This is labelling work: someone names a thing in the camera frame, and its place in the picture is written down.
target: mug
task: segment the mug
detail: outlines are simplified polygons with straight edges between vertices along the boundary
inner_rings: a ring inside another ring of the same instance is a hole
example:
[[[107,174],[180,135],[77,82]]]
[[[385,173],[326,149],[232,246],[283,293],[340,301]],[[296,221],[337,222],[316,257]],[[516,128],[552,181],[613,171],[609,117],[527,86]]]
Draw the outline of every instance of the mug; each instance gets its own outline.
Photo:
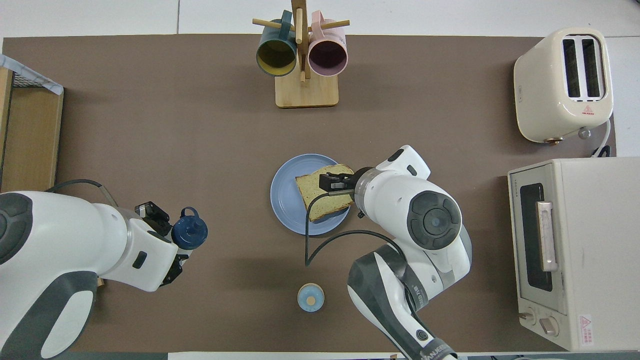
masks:
[[[296,34],[291,31],[292,13],[285,10],[282,19],[272,20],[282,24],[280,29],[265,26],[255,52],[255,59],[262,71],[271,76],[284,76],[296,67]]]
[[[324,19],[320,10],[311,15],[311,30],[307,64],[320,76],[340,74],[347,67],[347,40],[343,28],[321,29],[321,24],[335,22]]]

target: oven window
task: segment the oven window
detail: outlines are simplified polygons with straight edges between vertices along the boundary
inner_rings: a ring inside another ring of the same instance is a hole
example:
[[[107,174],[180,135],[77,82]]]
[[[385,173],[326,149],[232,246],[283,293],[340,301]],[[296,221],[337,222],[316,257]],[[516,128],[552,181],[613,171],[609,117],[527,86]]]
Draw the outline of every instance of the oven window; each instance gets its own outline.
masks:
[[[538,217],[536,202],[545,200],[542,184],[525,185],[520,188],[522,205],[522,228],[524,232],[524,252],[527,262],[527,280],[529,285],[545,290],[553,290],[551,273],[542,271],[540,244],[538,240]]]

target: pink mug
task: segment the pink mug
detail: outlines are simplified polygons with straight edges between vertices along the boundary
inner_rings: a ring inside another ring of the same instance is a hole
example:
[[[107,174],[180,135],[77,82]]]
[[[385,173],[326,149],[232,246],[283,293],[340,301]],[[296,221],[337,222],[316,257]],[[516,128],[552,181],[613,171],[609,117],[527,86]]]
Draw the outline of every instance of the pink mug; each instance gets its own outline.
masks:
[[[320,10],[311,15],[311,30],[307,64],[320,76],[340,74],[347,67],[347,40],[343,28],[321,29],[321,24],[335,22],[324,19]]]

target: plate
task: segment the plate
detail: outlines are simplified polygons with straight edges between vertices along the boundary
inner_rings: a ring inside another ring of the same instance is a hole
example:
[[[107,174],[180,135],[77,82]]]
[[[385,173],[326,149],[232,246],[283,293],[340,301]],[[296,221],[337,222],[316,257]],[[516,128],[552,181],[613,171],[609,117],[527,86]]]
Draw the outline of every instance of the plate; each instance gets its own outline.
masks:
[[[271,182],[271,207],[278,220],[289,230],[305,234],[307,210],[296,185],[296,176],[311,174],[337,162],[320,154],[302,154],[284,163]],[[320,235],[335,229],[347,217],[349,208],[326,215],[309,223],[309,235]]]

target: warning triangle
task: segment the warning triangle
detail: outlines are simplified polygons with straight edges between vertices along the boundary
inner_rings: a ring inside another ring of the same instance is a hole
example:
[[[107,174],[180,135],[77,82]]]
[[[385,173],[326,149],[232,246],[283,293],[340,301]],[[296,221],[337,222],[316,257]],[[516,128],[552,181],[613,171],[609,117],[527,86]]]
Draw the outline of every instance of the warning triangle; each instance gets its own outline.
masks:
[[[587,327],[589,324],[591,324],[591,320],[585,318],[584,316],[580,316],[580,326],[584,329],[585,327]]]

